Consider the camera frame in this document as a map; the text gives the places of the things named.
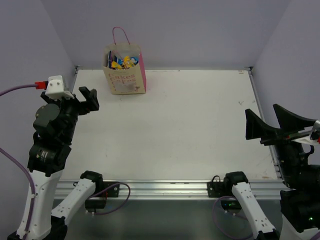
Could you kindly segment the pink beige paper bag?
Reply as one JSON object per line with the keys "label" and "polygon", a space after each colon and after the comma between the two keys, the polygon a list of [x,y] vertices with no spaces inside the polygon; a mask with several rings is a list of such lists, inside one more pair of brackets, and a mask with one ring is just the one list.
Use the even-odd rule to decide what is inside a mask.
{"label": "pink beige paper bag", "polygon": [[[126,42],[117,42],[115,30],[123,32]],[[112,29],[113,43],[104,49],[102,69],[113,95],[135,95],[147,93],[147,78],[142,51],[139,45],[131,43],[125,30],[119,26]],[[129,69],[108,68],[108,54],[112,51],[112,61],[125,56],[135,59],[135,66]]]}

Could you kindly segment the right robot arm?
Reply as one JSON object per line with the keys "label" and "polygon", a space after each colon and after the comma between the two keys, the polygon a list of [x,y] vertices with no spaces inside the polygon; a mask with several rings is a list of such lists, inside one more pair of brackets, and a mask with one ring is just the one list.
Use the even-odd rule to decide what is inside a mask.
{"label": "right robot arm", "polygon": [[255,240],[318,240],[320,238],[320,166],[308,158],[320,144],[320,122],[299,116],[274,104],[279,127],[265,123],[251,109],[245,110],[247,140],[259,139],[277,153],[283,184],[280,191],[282,228],[278,231],[268,220],[252,193],[246,175],[227,173],[223,192],[240,204]]}

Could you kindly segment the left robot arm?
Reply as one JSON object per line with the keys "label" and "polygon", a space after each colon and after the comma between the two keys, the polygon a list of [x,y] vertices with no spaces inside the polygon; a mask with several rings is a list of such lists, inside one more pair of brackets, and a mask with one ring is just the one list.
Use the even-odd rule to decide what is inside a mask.
{"label": "left robot arm", "polygon": [[24,214],[18,229],[9,240],[63,240],[77,210],[90,196],[103,193],[103,176],[94,171],[81,174],[76,187],[57,207],[53,207],[58,182],[71,152],[79,116],[99,110],[97,90],[79,87],[85,98],[79,101],[70,92],[56,97],[42,92],[46,105],[41,106],[33,122],[35,132],[27,167],[5,154],[22,169],[29,182]]}

